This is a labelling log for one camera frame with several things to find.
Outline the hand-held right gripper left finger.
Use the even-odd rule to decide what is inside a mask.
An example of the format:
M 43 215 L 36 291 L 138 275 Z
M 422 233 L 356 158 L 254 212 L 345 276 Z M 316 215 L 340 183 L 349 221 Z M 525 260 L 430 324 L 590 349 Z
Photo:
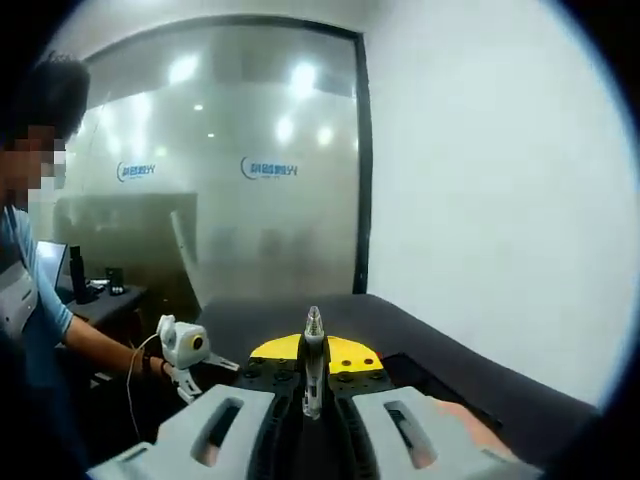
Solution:
M 296 479 L 303 379 L 298 334 L 256 348 L 238 371 L 207 364 L 190 371 L 201 395 L 141 442 L 92 468 L 93 479 Z

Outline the person's right hand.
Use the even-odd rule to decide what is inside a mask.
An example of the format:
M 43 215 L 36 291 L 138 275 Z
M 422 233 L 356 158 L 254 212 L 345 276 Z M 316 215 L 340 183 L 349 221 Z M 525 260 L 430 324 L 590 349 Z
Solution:
M 435 400 L 435 403 L 441 411 L 462 422 L 472 441 L 479 448 L 491 449 L 505 455 L 512 454 L 499 437 L 463 405 L 442 400 Z

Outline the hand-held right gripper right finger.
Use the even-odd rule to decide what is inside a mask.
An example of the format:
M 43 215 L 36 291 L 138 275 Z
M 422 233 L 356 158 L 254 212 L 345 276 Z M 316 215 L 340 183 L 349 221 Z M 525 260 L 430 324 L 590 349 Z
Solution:
M 512 451 L 505 455 L 474 444 L 462 422 L 414 387 L 373 390 L 354 396 L 380 479 L 537 479 L 541 472 Z

